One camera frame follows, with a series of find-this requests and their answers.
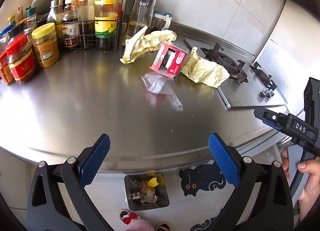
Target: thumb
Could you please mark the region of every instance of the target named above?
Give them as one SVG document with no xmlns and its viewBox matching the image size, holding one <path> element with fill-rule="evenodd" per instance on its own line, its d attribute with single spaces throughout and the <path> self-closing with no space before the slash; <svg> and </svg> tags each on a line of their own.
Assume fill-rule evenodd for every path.
<svg viewBox="0 0 320 231">
<path fill-rule="evenodd" d="M 298 170 L 302 173 L 310 173 L 308 182 L 305 186 L 305 192 L 311 193 L 319 189 L 320 186 L 320 162 L 308 160 L 298 164 Z"/>
</svg>

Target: jar with red lid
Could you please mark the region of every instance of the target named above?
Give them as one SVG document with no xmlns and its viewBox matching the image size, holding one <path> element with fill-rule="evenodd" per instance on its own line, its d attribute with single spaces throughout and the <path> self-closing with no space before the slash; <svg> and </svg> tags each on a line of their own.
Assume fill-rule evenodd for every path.
<svg viewBox="0 0 320 231">
<path fill-rule="evenodd" d="M 14 82 L 14 78 L 8 65 L 8 56 L 5 50 L 0 54 L 0 76 L 7 86 Z"/>
<path fill-rule="evenodd" d="M 32 43 L 25 34 L 15 37 L 5 49 L 8 55 L 8 65 L 19 83 L 28 81 L 36 69 L 36 61 L 32 52 Z"/>
</svg>

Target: red cardboard box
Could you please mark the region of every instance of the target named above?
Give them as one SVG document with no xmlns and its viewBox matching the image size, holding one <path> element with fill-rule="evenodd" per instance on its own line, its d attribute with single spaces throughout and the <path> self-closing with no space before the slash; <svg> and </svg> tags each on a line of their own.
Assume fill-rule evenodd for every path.
<svg viewBox="0 0 320 231">
<path fill-rule="evenodd" d="M 188 51 L 162 42 L 150 69 L 168 78 L 173 78 L 179 73 L 187 54 Z"/>
</svg>

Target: metal countertop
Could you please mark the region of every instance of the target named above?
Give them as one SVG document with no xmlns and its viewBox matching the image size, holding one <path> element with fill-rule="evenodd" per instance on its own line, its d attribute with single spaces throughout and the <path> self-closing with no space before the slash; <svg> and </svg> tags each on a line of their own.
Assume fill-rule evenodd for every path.
<svg viewBox="0 0 320 231">
<path fill-rule="evenodd" d="M 176 42 L 183 44 L 183 36 Z M 57 64 L 28 83 L 1 82 L 0 146 L 26 160 L 55 164 L 106 133 L 111 149 L 100 170 L 143 172 L 210 159 L 213 132 L 237 147 L 270 131 L 253 109 L 229 110 L 216 89 L 182 74 L 174 91 L 183 111 L 176 111 L 166 96 L 147 92 L 141 79 L 155 53 L 127 65 L 119 61 L 122 54 L 61 53 Z"/>
</svg>

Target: finger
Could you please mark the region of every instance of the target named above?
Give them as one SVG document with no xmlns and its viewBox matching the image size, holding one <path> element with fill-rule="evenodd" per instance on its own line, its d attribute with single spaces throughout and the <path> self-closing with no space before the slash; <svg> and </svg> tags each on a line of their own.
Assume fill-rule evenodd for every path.
<svg viewBox="0 0 320 231">
<path fill-rule="evenodd" d="M 284 171 L 286 171 L 289 168 L 289 161 L 288 159 L 284 159 L 282 162 L 282 168 Z"/>
<path fill-rule="evenodd" d="M 287 178 L 287 181 L 289 181 L 290 180 L 290 173 L 288 171 L 285 171 L 284 174 L 285 174 L 285 177 Z"/>
<path fill-rule="evenodd" d="M 308 160 L 298 163 L 298 170 L 302 173 L 310 173 L 308 182 L 305 186 L 305 191 L 307 193 L 310 193 L 315 189 L 319 189 L 320 162 L 316 160 Z"/>
<path fill-rule="evenodd" d="M 284 150 L 284 151 L 282 152 L 282 156 L 283 156 L 284 158 L 288 158 L 288 151 L 287 151 L 287 150 Z"/>
</svg>

